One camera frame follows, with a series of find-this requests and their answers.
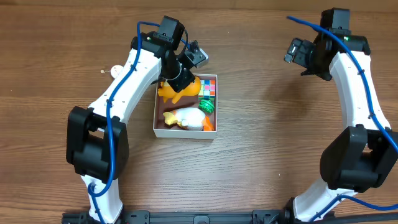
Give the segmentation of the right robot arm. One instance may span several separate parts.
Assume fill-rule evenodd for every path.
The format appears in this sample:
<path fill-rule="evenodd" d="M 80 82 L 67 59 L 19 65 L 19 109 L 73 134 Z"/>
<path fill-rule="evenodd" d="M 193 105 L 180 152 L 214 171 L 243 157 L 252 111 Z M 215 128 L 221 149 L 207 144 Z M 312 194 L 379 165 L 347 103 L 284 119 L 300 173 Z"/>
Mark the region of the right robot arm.
<path fill-rule="evenodd" d="M 384 116 L 371 76 L 367 38 L 353 35 L 350 12 L 332 8 L 322 12 L 313 41 L 295 38 L 284 57 L 304 68 L 305 75 L 333 81 L 340 99 L 343 130 L 323 151 L 320 178 L 290 200 L 281 221 L 331 221 L 342 201 L 380 187 L 397 162 L 397 133 Z"/>

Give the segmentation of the green round plastic toy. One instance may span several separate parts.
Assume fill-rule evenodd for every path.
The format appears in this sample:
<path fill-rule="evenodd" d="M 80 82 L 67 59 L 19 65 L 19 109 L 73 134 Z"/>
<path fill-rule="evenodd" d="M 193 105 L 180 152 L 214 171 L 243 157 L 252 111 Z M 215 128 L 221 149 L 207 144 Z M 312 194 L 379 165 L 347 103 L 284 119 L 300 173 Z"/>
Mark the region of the green round plastic toy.
<path fill-rule="evenodd" d="M 207 99 L 200 100 L 198 108 L 207 114 L 212 114 L 215 110 L 213 102 Z"/>

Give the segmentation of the white wooden rattle drum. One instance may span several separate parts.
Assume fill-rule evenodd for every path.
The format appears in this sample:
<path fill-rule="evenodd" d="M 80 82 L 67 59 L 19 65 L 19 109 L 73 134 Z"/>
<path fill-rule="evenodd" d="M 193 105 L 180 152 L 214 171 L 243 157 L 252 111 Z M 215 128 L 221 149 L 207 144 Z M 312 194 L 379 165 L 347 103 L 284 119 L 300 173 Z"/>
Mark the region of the white wooden rattle drum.
<path fill-rule="evenodd" d="M 105 74 L 105 73 L 110 73 L 111 76 L 115 79 L 121 72 L 121 70 L 123 69 L 122 65 L 114 65 L 112 66 L 112 68 L 110 70 L 100 70 L 100 73 Z"/>

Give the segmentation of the orange dinosaur toy figure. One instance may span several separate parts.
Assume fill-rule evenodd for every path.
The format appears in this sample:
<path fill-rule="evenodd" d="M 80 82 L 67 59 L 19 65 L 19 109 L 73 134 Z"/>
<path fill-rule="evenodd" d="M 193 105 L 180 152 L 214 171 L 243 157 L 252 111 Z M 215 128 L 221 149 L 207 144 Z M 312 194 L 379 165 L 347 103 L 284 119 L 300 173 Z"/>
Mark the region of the orange dinosaur toy figure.
<path fill-rule="evenodd" d="M 167 81 L 160 83 L 160 88 L 157 90 L 158 96 L 163 98 L 164 103 L 171 99 L 173 104 L 176 104 L 183 96 L 196 96 L 201 90 L 201 80 L 195 76 L 193 82 L 191 82 L 185 89 L 180 92 L 175 92 Z"/>

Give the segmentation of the multicolour puzzle cube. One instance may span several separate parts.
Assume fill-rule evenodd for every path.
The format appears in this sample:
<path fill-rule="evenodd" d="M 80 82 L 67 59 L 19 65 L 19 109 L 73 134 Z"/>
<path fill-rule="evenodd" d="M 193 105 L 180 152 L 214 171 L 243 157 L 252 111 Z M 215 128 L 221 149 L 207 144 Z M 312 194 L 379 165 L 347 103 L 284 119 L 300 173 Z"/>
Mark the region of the multicolour puzzle cube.
<path fill-rule="evenodd" d="M 201 89 L 198 94 L 199 99 L 214 101 L 216 98 L 216 80 L 200 80 Z"/>

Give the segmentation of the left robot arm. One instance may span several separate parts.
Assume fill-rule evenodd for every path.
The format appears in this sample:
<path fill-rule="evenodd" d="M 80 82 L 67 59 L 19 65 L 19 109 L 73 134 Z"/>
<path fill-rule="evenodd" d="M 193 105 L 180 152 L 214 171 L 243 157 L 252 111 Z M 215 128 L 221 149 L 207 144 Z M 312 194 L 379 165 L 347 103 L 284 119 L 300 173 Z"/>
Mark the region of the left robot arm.
<path fill-rule="evenodd" d="M 175 54 L 186 30 L 164 16 L 157 31 L 137 32 L 127 61 L 108 89 L 87 108 L 68 115 L 66 160 L 83 179 L 90 199 L 84 213 L 63 214 L 62 223 L 117 223 L 124 205 L 119 176 L 129 157 L 127 124 L 145 91 L 165 80 L 180 93 L 195 77 L 192 63 Z"/>

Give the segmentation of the white duck plush toy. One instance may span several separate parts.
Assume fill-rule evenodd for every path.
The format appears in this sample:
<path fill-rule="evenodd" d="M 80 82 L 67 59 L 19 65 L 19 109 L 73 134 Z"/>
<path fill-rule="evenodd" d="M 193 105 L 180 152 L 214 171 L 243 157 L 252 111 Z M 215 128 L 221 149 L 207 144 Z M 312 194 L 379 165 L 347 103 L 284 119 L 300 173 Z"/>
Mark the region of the white duck plush toy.
<path fill-rule="evenodd" d="M 178 125 L 189 131 L 214 131 L 209 117 L 199 108 L 180 108 L 163 113 L 165 124 Z"/>

